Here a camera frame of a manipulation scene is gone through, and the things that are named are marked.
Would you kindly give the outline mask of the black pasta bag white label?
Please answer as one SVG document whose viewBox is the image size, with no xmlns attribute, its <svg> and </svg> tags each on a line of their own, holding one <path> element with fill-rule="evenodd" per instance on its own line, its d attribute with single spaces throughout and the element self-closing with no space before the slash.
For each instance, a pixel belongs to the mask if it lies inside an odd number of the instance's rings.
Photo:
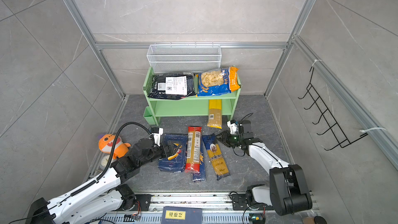
<svg viewBox="0 0 398 224">
<path fill-rule="evenodd" d="M 149 98 L 161 100 L 180 100 L 195 95 L 192 73 L 155 74 L 148 93 Z"/>
</svg>

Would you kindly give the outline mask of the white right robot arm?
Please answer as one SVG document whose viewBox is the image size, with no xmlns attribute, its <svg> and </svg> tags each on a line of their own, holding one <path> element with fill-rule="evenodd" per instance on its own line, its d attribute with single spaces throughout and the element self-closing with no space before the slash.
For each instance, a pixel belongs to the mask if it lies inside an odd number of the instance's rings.
<svg viewBox="0 0 398 224">
<path fill-rule="evenodd" d="M 303 169 L 289 164 L 254 137 L 249 120 L 227 122 L 229 130 L 216 135 L 216 141 L 229 148 L 239 148 L 269 174 L 269 186 L 255 185 L 246 190 L 247 205 L 265 205 L 278 215 L 294 214 L 313 208 L 313 201 Z"/>
</svg>

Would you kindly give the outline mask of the blue orange shell pasta bag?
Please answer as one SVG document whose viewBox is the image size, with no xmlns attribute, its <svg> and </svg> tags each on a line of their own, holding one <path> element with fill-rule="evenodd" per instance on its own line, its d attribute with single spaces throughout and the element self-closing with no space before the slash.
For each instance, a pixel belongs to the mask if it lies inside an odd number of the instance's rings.
<svg viewBox="0 0 398 224">
<path fill-rule="evenodd" d="M 198 75 L 198 96 L 219 96 L 240 89 L 238 68 L 231 66 L 203 72 Z"/>
</svg>

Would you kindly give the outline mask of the yellow spaghetti packet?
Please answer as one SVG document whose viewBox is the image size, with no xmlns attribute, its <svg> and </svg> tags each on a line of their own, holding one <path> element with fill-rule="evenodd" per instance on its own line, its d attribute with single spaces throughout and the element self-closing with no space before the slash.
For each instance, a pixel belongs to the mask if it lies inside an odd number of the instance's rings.
<svg viewBox="0 0 398 224">
<path fill-rule="evenodd" d="M 209 100 L 208 123 L 210 128 L 222 128 L 222 101 Z"/>
</svg>

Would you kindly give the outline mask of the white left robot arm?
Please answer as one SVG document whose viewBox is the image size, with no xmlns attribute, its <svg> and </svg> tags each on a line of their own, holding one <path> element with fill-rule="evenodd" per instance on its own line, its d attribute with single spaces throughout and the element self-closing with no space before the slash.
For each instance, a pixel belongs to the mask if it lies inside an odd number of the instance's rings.
<svg viewBox="0 0 398 224">
<path fill-rule="evenodd" d="M 26 223 L 84 224 L 120 207 L 131 209 L 135 194 L 125 182 L 138 174 L 143 165 L 171 157 L 176 151 L 173 144 L 157 145 L 152 139 L 141 139 L 97 177 L 51 200 L 36 200 Z"/>
</svg>

